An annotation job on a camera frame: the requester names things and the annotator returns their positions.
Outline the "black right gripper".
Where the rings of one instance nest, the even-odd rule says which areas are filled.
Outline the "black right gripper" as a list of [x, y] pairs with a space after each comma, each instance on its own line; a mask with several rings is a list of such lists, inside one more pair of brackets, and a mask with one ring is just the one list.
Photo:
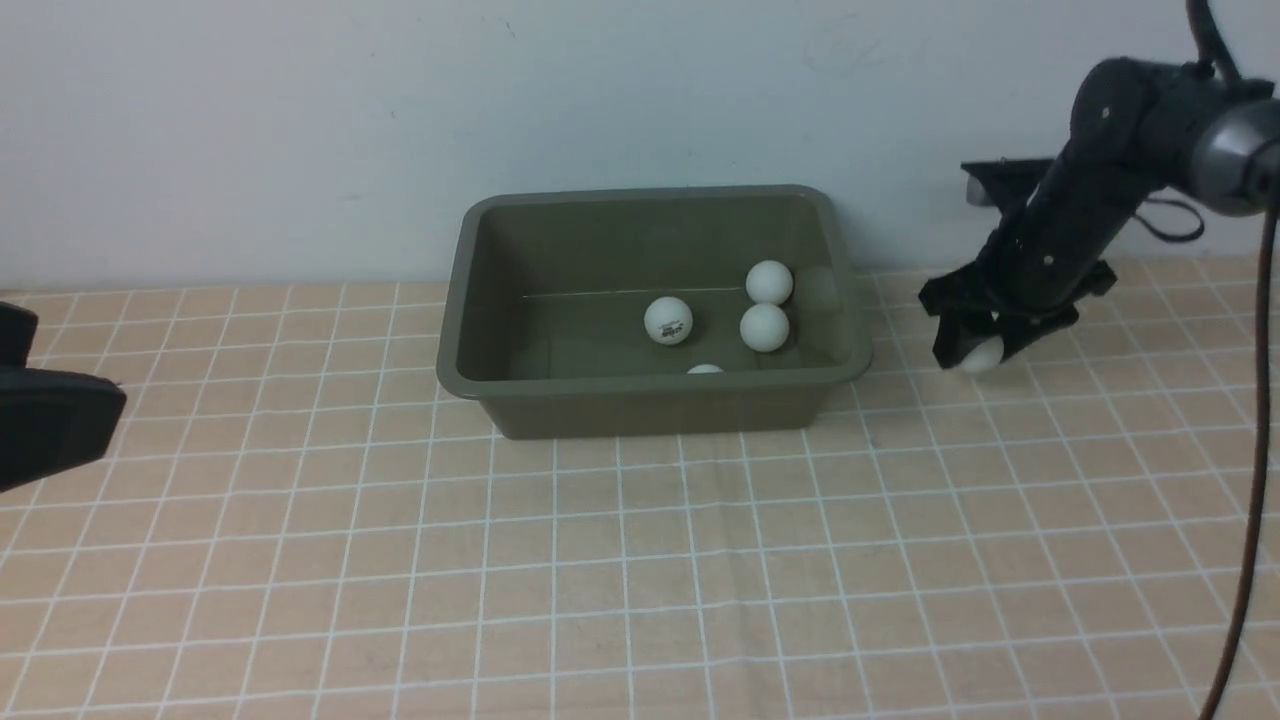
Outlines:
[[1120, 229], [1152, 193], [1185, 183], [1185, 67], [1132, 58], [1087, 74], [1068, 142], [1029, 199], [1002, 215], [973, 263], [922, 290], [940, 318], [940, 368], [959, 369], [996, 331], [1006, 363], [1079, 320], [1065, 309]]

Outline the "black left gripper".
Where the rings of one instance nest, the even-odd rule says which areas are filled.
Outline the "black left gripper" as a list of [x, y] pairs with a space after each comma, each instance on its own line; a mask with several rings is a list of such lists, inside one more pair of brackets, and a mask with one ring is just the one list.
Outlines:
[[28, 366], [38, 315], [1, 305], [1, 492], [102, 459], [125, 410], [116, 383]]

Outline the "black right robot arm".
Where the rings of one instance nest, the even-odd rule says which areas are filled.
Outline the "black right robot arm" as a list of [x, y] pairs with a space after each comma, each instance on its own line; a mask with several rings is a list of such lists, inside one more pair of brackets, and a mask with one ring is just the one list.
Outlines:
[[927, 281], [943, 369], [977, 352], [1009, 360], [1078, 322], [1076, 304], [1116, 283], [1106, 249], [1162, 190], [1179, 206], [1251, 217], [1274, 209], [1279, 102], [1266, 79], [1221, 79], [1202, 63], [1126, 56], [1094, 65], [1052, 158], [968, 161], [968, 202], [1000, 222], [975, 259]]

